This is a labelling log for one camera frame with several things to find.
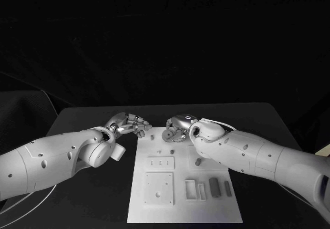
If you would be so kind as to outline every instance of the dark table surface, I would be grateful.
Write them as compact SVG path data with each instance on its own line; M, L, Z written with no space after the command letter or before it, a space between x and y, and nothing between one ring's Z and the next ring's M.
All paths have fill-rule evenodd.
M175 114L187 113L220 121L276 144L299 150L299 146L266 103L194 104L123 107L80 107L64 109L47 136L77 132L104 124L117 112L145 118L153 127L164 126ZM81 169L73 178L54 187L41 205L6 229L112 229L112 228L253 228L330 229L318 212L277 184L263 178L228 170L241 215L241 224L126 224L136 137L117 139L126 151L119 160L110 158L97 168ZM22 215L47 195L47 188L25 199L9 217Z

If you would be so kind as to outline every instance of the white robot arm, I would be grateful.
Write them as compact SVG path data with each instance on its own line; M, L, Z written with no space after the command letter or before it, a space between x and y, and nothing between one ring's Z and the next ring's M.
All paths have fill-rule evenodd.
M35 139L0 155L0 201L54 186L109 157L117 161L125 148L115 139L129 132L141 138L148 129L141 117L122 112L103 126Z
M230 126L228 132L220 124L188 114L177 115L166 121L162 139L179 142L188 136L201 157L287 187L330 223L330 157L279 146Z

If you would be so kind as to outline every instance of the black background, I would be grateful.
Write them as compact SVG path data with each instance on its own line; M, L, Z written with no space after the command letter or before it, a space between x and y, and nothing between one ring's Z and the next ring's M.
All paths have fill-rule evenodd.
M1 2L0 89L64 107L267 102L328 144L325 1Z

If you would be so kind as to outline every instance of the table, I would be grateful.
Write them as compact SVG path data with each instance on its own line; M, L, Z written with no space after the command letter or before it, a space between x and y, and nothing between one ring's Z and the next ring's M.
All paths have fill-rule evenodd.
M104 124L125 111L164 126L175 114L187 113L231 125L276 144L299 150L285 124L267 103L191 104L122 107L66 108L47 135L76 132ZM73 178L57 184L35 210L5 229L104 229L104 228L330 228L318 212L269 180L228 170L241 215L241 224L126 224L136 137L123 135L117 143L126 151L119 162L107 159L97 168L81 169ZM37 205L48 189L35 192L19 203L15 212L30 203Z

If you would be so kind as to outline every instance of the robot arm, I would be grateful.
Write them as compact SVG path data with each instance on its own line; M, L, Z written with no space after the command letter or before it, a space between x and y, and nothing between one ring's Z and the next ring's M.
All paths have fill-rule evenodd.
M228 132L208 119L201 118L191 122L191 117L185 114L171 118L171 123L175 120L178 125L172 129L185 129L185 132L169 130L174 132L172 136L188 135L201 157L213 159L240 173L275 181L293 190L330 222L330 157L279 146L236 129Z
M0 155L0 201L54 186L109 157L117 161L125 148L115 139L129 132L141 138L149 128L142 118L119 113L104 126L43 137Z

